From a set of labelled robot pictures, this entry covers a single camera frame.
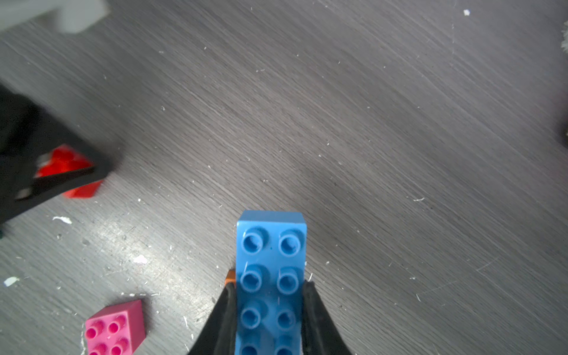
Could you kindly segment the orange lego brick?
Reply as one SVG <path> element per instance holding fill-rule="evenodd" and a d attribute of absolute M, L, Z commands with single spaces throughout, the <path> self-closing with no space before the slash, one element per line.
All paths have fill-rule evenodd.
<path fill-rule="evenodd" d="M 225 285 L 236 283 L 236 271 L 235 269 L 229 269 L 225 278 Z"/>

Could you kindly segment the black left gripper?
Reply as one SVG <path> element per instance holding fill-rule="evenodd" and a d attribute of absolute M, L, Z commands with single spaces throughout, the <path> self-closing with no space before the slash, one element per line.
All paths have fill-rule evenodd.
<path fill-rule="evenodd" d="M 1 85 L 1 221 L 65 192 L 104 181 L 112 161 L 102 153 L 79 152 L 92 166 L 47 177 L 36 177 L 37 159 L 55 148 L 71 145 L 71 131 L 29 97 Z"/>

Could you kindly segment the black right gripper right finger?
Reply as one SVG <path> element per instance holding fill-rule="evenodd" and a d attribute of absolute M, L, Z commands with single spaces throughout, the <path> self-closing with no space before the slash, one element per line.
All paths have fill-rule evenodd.
<path fill-rule="evenodd" d="M 303 284 L 302 349 L 304 355 L 352 355 L 331 319 L 315 283 Z"/>

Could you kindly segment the blue long lego brick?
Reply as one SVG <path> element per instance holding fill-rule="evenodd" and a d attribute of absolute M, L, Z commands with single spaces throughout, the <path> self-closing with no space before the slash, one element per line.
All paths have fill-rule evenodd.
<path fill-rule="evenodd" d="M 300 354 L 307 225 L 299 212 L 245 211 L 237 223 L 237 354 Z"/>

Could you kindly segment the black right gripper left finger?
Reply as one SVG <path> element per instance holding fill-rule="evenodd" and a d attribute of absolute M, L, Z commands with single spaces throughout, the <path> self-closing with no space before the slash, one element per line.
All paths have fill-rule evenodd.
<path fill-rule="evenodd" d="M 233 355 L 238 329 L 235 284 L 227 284 L 188 355 Z"/>

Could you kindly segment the red lego brick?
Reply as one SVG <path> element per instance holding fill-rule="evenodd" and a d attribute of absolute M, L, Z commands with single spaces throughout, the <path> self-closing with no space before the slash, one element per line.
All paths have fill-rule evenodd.
<path fill-rule="evenodd" d="M 67 146 L 59 146 L 47 155 L 47 160 L 39 164 L 35 176 L 38 178 L 74 172 L 91 167 L 92 164 L 81 154 Z M 69 199 L 93 198 L 103 181 L 71 189 L 63 194 Z"/>

